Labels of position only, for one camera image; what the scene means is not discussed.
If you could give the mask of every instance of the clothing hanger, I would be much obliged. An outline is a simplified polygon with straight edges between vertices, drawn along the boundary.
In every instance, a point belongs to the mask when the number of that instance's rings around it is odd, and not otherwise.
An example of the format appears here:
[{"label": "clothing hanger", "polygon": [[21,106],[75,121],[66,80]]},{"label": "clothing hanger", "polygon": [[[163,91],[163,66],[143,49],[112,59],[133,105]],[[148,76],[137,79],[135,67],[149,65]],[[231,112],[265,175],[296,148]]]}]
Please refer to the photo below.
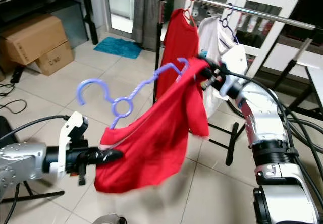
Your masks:
[{"label": "clothing hanger", "polygon": [[[178,61],[185,63],[184,68],[182,69],[182,71],[180,71],[173,63],[167,63],[163,66],[161,66],[160,68],[158,68],[153,76],[148,79],[148,80],[144,80],[142,81],[135,89],[134,91],[132,91],[132,93],[128,96],[128,97],[119,97],[117,99],[113,99],[110,97],[110,91],[109,91],[109,87],[107,86],[107,84],[105,83],[105,81],[101,80],[101,79],[97,79],[97,78],[91,78],[91,79],[87,79],[84,80],[83,82],[81,82],[76,89],[76,98],[77,101],[79,102],[80,105],[84,105],[85,101],[82,97],[82,89],[87,85],[87,84],[91,84],[91,83],[96,83],[98,85],[100,85],[102,87],[102,89],[104,90],[104,99],[109,101],[112,104],[112,113],[116,116],[110,129],[114,129],[118,120],[120,118],[125,118],[128,115],[131,114],[131,112],[133,111],[133,98],[138,94],[138,92],[146,85],[146,84],[150,84],[153,81],[155,81],[159,75],[164,72],[167,69],[174,69],[176,73],[178,73],[179,75],[182,75],[185,71],[185,69],[188,67],[188,61],[185,58],[177,58]],[[126,101],[129,104],[129,110],[128,112],[126,112],[125,114],[120,114],[117,111],[117,104],[120,101]]]},{"label": "clothing hanger", "polygon": [[192,18],[192,16],[191,16],[191,13],[190,13],[190,8],[191,8],[191,6],[192,6],[192,4],[193,4],[193,1],[194,0],[191,0],[191,3],[190,3],[190,5],[187,7],[187,9],[185,9],[185,10],[183,10],[183,15],[185,16],[185,18],[187,19],[187,20],[191,20],[191,18]]},{"label": "clothing hanger", "polygon": [[234,35],[233,30],[229,26],[228,17],[233,13],[233,9],[231,9],[230,13],[227,14],[227,16],[223,20],[219,20],[222,23],[223,28],[228,28],[232,34],[233,41],[235,41],[237,44],[239,44],[238,38]]}]

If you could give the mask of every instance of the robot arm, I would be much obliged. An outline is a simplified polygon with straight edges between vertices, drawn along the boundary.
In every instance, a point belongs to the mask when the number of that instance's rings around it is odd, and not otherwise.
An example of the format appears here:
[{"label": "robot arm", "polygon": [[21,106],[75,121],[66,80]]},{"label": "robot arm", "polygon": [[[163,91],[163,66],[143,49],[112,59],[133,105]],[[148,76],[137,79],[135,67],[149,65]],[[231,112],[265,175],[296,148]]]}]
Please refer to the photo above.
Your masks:
[{"label": "robot arm", "polygon": [[[206,59],[210,68],[215,63]],[[220,60],[226,70],[243,74],[247,69],[245,51],[237,45]],[[207,85],[221,96],[235,99],[246,120],[249,148],[252,150],[258,188],[253,190],[257,223],[318,223],[318,211],[300,167],[295,164],[277,105],[260,86],[232,75],[214,75]]]},{"label": "robot arm", "polygon": [[8,187],[25,180],[35,180],[44,173],[79,175],[79,185],[85,185],[86,166],[105,164],[123,157],[113,149],[100,150],[88,147],[83,133],[87,118],[74,112],[63,125],[59,146],[47,147],[44,143],[15,143],[0,149],[0,201]]}]

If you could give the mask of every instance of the floor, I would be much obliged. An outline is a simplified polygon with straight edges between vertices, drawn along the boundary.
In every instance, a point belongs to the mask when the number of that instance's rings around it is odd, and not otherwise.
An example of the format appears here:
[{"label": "floor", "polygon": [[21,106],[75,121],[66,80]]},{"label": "floor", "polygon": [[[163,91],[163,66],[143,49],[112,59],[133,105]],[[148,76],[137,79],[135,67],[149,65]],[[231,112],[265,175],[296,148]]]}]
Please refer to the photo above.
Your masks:
[{"label": "floor", "polygon": [[111,26],[114,29],[132,33],[133,20],[123,16],[111,14]]},{"label": "floor", "polygon": [[[88,78],[101,78],[111,89],[112,97],[126,96],[144,79],[152,75],[154,53],[142,51],[138,59],[93,51],[90,42],[74,50],[75,60],[51,76],[25,70],[17,88],[6,98],[5,104],[14,99],[25,99],[28,107],[20,114],[2,109],[13,128],[44,116],[71,114],[74,110],[86,115],[89,127],[85,137],[91,146],[98,145],[100,137],[113,121],[111,106],[103,100],[103,92],[97,85],[90,85],[83,91],[86,101],[80,106],[75,99],[77,85]],[[292,98],[280,95],[285,102]],[[147,86],[136,96],[134,112],[118,123],[124,127],[143,114],[152,102],[152,86]],[[211,123],[230,130],[234,122],[243,124],[225,104],[209,120]],[[49,146],[58,144],[62,120],[51,120],[18,133],[21,141],[45,142]],[[313,141],[322,145],[320,135],[310,131]],[[224,144],[229,136],[215,129],[210,136]],[[315,179],[318,174],[309,150],[296,142],[306,165],[311,168]],[[10,221],[18,223],[88,224],[109,213],[118,213],[127,218],[129,224],[151,223],[256,223],[253,210],[252,189],[257,186],[251,151],[247,148],[247,137],[243,133],[236,143],[233,164],[225,165],[226,151],[208,141],[189,136],[188,150],[182,169],[167,179],[161,186],[147,187],[125,194],[102,194],[93,186],[94,167],[87,168],[86,185],[78,186],[77,177],[64,176],[56,181],[46,176],[41,181],[29,181],[35,193],[65,190],[64,196],[49,200],[20,202]],[[7,192],[13,196],[14,190]],[[27,191],[22,186],[21,195]],[[0,205],[0,223],[4,222],[10,204]]]}]

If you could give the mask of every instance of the metal rail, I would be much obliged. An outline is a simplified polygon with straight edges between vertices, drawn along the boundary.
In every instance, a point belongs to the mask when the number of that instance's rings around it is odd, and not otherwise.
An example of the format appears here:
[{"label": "metal rail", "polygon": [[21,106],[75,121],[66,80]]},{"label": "metal rail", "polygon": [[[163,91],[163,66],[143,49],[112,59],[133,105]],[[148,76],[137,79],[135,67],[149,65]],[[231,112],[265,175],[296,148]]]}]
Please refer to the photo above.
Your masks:
[{"label": "metal rail", "polygon": [[212,1],[212,0],[193,0],[193,1],[201,2],[203,4],[215,6],[215,7],[219,7],[219,8],[225,8],[225,9],[230,9],[230,10],[234,10],[234,11],[239,11],[239,12],[250,14],[250,15],[257,15],[257,16],[265,18],[265,19],[279,21],[279,22],[282,22],[282,23],[285,23],[285,24],[288,24],[291,26],[296,26],[296,27],[307,29],[307,30],[314,30],[316,28],[316,26],[312,25],[312,24],[291,20],[291,19],[281,17],[281,16],[275,16],[272,14],[268,14],[265,12],[260,12],[260,11],[256,11],[256,10],[252,10],[252,9],[248,9],[248,8],[244,8],[244,7],[231,6],[229,4],[222,3],[222,2],[217,2],[217,1]]}]

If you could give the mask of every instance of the red shirt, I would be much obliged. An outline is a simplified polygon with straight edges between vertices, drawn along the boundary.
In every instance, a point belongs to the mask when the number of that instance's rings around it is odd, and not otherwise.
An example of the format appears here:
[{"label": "red shirt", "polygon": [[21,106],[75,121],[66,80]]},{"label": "red shirt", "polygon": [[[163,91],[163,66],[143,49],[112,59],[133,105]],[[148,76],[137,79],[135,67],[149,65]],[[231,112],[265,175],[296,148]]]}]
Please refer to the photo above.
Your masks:
[{"label": "red shirt", "polygon": [[158,185],[180,170],[189,129],[194,135],[208,136],[202,78],[197,74],[207,63],[192,58],[189,65],[180,80],[141,118],[125,128],[105,129],[101,145],[121,142],[115,149],[125,156],[96,167],[97,191],[122,193]]},{"label": "red shirt", "polygon": [[[198,54],[198,34],[195,26],[190,26],[183,15],[183,9],[174,10],[164,38],[165,50],[161,66],[172,62],[181,70],[183,63],[177,58],[191,58]],[[175,82],[178,74],[169,70],[160,75],[157,84],[157,99]]]}]

